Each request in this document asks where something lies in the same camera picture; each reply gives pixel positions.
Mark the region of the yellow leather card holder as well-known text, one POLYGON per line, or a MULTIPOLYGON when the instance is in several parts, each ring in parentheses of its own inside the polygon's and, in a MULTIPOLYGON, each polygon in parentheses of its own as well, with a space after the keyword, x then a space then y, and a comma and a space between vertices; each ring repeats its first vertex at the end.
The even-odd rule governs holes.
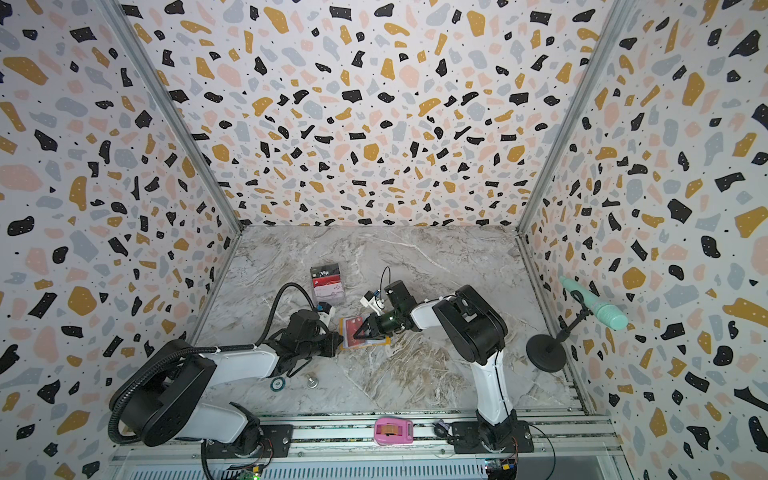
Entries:
POLYGON ((376 336, 377 330, 372 325, 375 313, 367 317, 347 317, 340 320, 339 333, 342 335, 342 348, 354 350, 371 346, 389 345, 391 339, 387 336, 376 336))

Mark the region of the black VIP card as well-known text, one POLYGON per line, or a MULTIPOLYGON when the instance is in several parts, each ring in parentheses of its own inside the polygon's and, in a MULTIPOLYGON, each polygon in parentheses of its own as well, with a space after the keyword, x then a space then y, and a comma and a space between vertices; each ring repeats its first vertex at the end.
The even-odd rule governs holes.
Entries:
POLYGON ((340 275, 340 268, 337 263, 314 266, 310 269, 310 274, 313 280, 335 277, 340 275))

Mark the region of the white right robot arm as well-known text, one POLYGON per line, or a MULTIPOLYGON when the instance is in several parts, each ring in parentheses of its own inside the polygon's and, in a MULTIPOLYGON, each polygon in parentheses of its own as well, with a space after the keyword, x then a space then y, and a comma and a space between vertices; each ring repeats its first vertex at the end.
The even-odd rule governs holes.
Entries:
POLYGON ((376 293, 366 292, 360 303, 372 313, 355 331, 355 339, 382 340, 404 331, 442 328, 458 354, 471 364, 479 422, 498 427, 514 420, 503 371, 508 327, 472 286, 464 285, 452 294, 418 302, 398 280, 376 293))

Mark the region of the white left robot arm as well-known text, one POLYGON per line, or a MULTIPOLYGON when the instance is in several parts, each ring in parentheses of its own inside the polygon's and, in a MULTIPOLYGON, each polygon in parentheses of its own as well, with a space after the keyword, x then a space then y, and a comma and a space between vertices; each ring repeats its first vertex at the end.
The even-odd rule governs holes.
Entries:
POLYGON ((213 441, 250 452, 262 435, 259 418, 236 402, 209 404, 207 395, 241 380, 267 380, 280 390, 312 360, 334 357, 343 338, 329 327, 332 314, 327 303, 298 310, 260 345, 166 343, 110 399, 110 440, 148 447, 170 440, 213 441))

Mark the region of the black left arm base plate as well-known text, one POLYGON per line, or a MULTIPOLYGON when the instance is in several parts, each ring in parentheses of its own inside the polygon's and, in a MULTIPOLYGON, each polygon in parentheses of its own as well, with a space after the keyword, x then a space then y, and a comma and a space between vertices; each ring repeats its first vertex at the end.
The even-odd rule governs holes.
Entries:
POLYGON ((247 426, 232 443, 206 440, 202 447, 208 460, 232 459, 251 463, 286 458, 293 432, 291 424, 247 426))

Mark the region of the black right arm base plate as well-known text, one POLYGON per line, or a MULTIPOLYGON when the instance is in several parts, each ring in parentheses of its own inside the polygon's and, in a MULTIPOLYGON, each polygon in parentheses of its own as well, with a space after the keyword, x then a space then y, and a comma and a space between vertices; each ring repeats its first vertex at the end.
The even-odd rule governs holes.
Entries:
POLYGON ((486 421, 433 423, 434 434, 445 440, 457 454, 504 454, 532 453, 534 444, 529 424, 525 421, 507 420, 498 425, 486 421))

